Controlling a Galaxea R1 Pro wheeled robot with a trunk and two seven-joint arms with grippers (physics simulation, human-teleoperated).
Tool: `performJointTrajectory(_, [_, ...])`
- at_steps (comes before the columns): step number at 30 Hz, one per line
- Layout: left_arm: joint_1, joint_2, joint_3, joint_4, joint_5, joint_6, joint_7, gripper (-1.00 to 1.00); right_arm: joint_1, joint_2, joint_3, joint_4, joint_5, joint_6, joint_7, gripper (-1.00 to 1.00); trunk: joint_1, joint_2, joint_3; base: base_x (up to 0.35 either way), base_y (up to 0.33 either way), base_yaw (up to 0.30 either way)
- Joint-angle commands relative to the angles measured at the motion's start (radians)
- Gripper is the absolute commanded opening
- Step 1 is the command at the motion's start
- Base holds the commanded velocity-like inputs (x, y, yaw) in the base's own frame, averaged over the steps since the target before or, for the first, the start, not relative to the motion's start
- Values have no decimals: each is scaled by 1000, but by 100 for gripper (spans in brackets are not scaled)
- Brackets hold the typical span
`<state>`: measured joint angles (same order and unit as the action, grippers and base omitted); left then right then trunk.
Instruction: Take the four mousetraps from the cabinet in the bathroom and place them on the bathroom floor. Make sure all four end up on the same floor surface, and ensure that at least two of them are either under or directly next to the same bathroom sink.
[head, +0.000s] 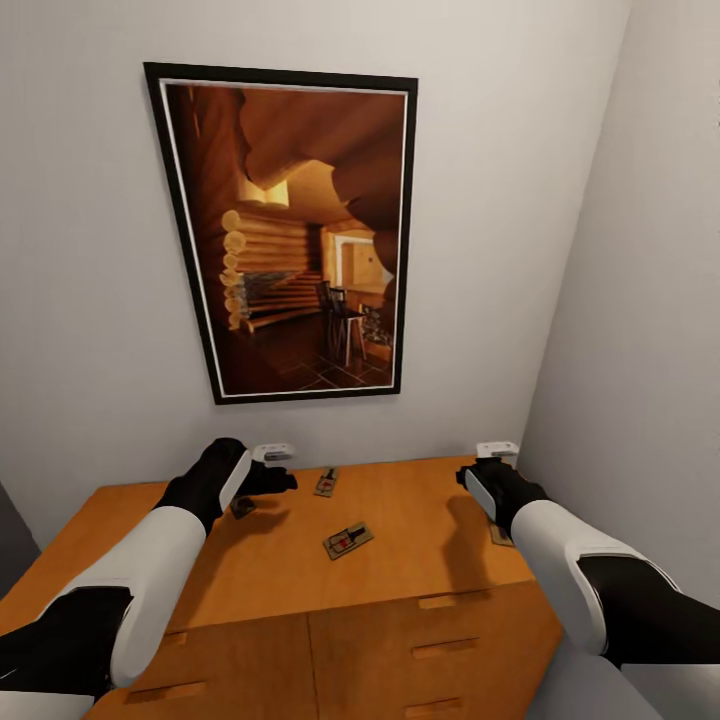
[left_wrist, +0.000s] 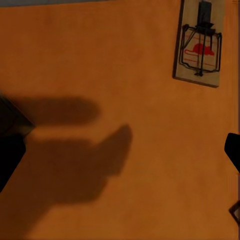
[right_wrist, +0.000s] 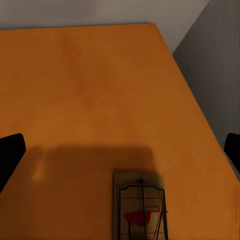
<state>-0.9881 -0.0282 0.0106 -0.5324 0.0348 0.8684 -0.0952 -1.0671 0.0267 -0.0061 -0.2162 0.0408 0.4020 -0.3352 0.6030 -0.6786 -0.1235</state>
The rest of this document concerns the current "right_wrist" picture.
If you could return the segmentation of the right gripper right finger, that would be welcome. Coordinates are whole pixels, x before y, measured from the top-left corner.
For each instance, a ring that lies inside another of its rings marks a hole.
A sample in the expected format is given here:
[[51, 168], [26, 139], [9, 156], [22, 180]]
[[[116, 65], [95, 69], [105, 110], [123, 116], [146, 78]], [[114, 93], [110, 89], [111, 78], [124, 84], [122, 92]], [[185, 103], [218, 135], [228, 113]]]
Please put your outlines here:
[[225, 145], [224, 151], [240, 172], [240, 135], [235, 133], [229, 133]]

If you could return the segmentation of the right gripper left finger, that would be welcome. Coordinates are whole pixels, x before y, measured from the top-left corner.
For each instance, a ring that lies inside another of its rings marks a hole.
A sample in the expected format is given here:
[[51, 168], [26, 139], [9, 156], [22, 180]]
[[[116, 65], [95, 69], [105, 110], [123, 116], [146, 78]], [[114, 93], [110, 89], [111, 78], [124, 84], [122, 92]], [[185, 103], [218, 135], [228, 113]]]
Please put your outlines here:
[[21, 133], [0, 138], [0, 193], [26, 152]]

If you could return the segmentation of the mousetrap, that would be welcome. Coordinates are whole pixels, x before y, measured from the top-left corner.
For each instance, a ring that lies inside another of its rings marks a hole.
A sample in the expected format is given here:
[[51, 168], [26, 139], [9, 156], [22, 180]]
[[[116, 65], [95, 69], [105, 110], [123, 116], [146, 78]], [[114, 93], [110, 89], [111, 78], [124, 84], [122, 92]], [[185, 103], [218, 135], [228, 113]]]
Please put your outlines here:
[[163, 174], [113, 174], [112, 240], [170, 240]]

